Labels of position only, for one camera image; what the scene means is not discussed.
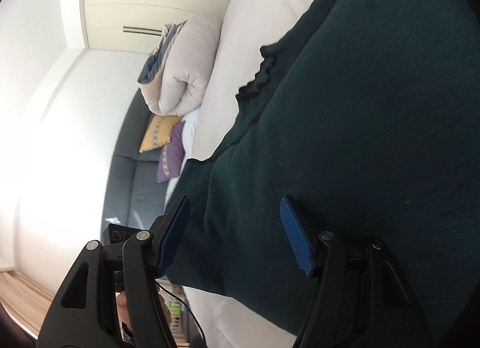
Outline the left hand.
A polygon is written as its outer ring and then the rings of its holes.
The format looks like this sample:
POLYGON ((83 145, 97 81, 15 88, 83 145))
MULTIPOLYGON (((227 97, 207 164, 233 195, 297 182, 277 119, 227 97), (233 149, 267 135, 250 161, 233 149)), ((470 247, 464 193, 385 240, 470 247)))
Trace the left hand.
MULTIPOLYGON (((162 307, 163 315, 165 316, 167 323, 171 324, 172 316, 171 316, 170 310, 165 304, 163 296, 161 294, 158 294, 158 296, 160 300, 160 305, 162 307)), ((116 296, 116 304, 117 304, 117 312, 118 312, 120 321, 123 324, 125 324, 128 329, 132 329, 125 291, 122 291, 120 294, 116 296)))

